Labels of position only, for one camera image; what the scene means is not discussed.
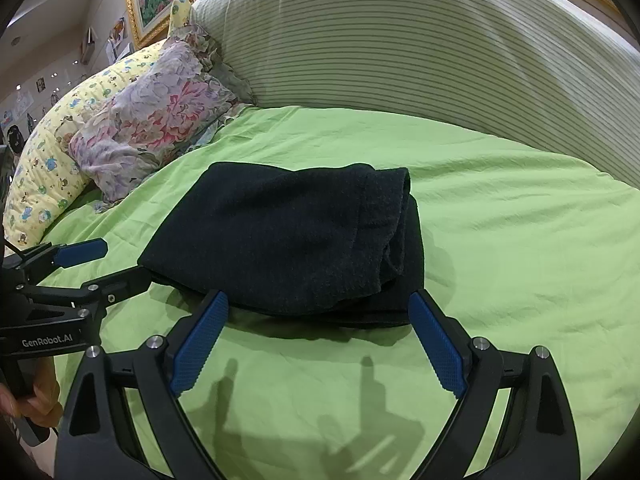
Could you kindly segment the left hand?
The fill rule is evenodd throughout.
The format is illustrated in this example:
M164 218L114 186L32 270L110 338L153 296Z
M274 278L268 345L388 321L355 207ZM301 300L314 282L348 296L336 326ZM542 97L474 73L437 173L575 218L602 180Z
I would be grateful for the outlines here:
M63 408L54 359L48 356L37 360L32 393L29 396L17 399L6 385L1 385L1 414L27 417L40 427L58 426Z

